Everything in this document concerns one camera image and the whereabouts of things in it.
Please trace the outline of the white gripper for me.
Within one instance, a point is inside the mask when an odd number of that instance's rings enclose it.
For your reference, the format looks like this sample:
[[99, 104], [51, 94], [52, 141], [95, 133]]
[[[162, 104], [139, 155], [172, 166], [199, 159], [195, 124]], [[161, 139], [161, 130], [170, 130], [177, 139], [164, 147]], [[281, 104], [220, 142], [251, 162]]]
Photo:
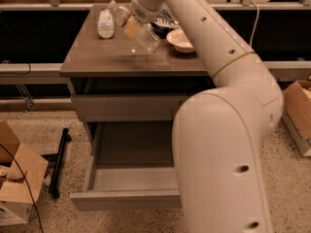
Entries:
[[143, 28], [143, 23], [149, 23], [154, 20], [162, 6], [162, 0], [132, 0], [132, 14], [126, 14], [119, 22], [119, 27], [124, 27], [124, 35], [134, 40], [140, 30]]

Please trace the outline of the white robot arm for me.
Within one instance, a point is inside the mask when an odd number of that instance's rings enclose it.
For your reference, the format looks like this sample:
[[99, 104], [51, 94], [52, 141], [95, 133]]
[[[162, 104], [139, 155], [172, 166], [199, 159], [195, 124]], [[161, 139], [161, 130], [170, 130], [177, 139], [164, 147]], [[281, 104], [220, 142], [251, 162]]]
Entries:
[[215, 86], [175, 115], [172, 150], [188, 233], [273, 233], [259, 161], [283, 113], [280, 86], [206, 0], [132, 0], [141, 22], [167, 6]]

